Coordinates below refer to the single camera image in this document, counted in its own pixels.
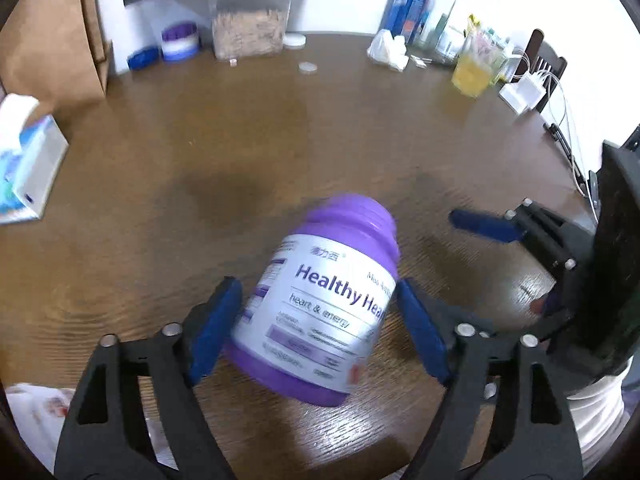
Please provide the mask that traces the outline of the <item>right hand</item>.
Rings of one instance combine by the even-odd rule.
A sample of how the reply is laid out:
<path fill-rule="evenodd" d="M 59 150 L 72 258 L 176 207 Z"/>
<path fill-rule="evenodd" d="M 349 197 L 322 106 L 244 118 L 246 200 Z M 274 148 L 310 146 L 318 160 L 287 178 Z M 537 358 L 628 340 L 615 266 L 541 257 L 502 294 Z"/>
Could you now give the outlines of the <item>right hand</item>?
<path fill-rule="evenodd" d="M 552 315 L 555 311 L 555 301 L 550 295 L 539 297 L 529 304 L 529 311 L 538 316 Z"/>

